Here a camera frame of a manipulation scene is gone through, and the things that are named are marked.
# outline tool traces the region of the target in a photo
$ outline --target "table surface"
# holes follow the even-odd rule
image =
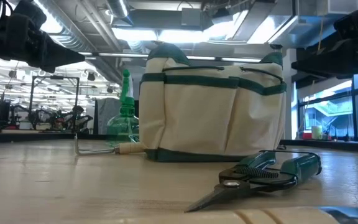
[[[80,141],[80,147],[106,146],[103,141]],[[207,210],[358,207],[358,153],[289,149],[319,154],[323,172],[290,190],[258,194]],[[157,163],[144,154],[78,157],[69,140],[0,144],[0,223],[97,224],[115,218],[183,213],[213,190],[220,171],[233,165]]]

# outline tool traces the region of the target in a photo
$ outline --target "canvas tote bag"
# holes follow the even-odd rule
[[[160,162],[239,161],[275,149],[286,89],[281,53],[257,64],[192,67],[178,47],[162,44],[140,84],[140,143]]]

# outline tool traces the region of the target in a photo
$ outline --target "bag pocket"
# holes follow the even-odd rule
[[[139,137],[147,149],[157,149],[165,126],[164,73],[146,73],[140,82]]]
[[[167,75],[165,128],[160,148],[222,155],[238,78]]]
[[[278,85],[268,87],[239,79],[225,154],[238,156],[274,149],[277,135],[281,134],[278,129],[287,85],[281,78],[276,80]]]

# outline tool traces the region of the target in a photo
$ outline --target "green spray bottle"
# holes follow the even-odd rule
[[[107,125],[110,146],[139,141],[139,119],[135,117],[134,87],[128,70],[124,70],[123,77],[119,115],[111,118]]]

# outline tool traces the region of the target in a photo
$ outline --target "glass window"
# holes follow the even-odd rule
[[[346,81],[344,83],[341,83],[339,85],[333,86],[331,88],[328,88],[326,90],[323,90],[321,92],[318,92],[314,95],[311,95],[310,97],[305,97],[303,99],[304,102],[307,102],[309,100],[315,100],[315,99],[319,99],[319,98],[324,98],[327,96],[333,96],[337,93],[343,93],[346,91],[351,91],[352,89],[352,80]]]
[[[310,131],[312,126],[322,126],[323,132],[329,132],[331,136],[354,136],[351,97],[308,105],[304,116],[305,130]]]

